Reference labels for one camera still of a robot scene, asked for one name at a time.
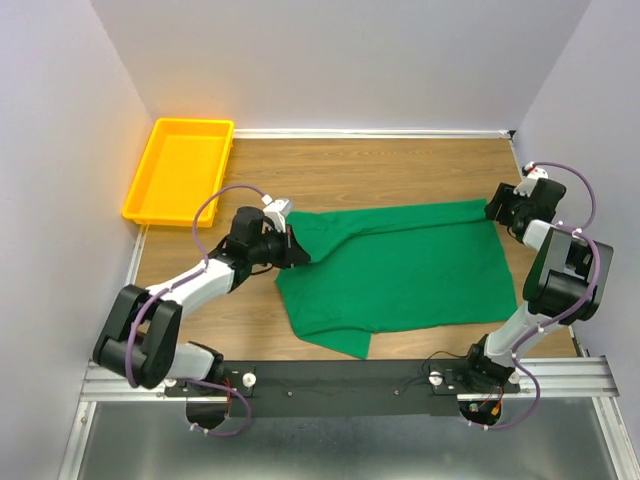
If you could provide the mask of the green t shirt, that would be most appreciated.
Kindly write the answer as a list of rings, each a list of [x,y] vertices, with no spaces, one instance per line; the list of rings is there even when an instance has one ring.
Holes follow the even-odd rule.
[[[514,281],[485,205],[292,212],[311,258],[276,278],[293,333],[364,359],[375,334],[507,320]]]

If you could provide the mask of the yellow plastic tray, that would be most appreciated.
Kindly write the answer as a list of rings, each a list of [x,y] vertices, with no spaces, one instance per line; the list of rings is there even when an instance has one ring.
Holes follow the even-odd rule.
[[[121,210],[138,225],[210,227],[212,202],[221,189],[233,144],[234,122],[220,119],[160,118],[151,131]]]

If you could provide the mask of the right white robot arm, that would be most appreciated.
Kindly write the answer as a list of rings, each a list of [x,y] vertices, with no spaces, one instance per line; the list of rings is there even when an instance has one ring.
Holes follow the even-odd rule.
[[[591,319],[604,293],[614,249],[588,241],[584,232],[553,223],[566,187],[546,178],[501,183],[485,207],[487,219],[507,227],[536,251],[523,302],[498,330],[473,344],[460,367],[462,384],[474,392],[503,387],[516,362],[533,346],[576,321]]]

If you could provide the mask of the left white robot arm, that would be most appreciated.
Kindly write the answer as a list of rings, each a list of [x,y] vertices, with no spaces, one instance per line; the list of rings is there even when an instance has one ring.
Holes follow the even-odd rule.
[[[224,381],[223,356],[194,342],[181,344],[182,321],[206,303],[236,290],[259,266],[289,269],[309,264],[287,221],[293,205],[277,199],[264,208],[237,210],[228,235],[181,275],[117,294],[94,346],[92,360],[134,387],[151,389],[184,380],[201,395]]]

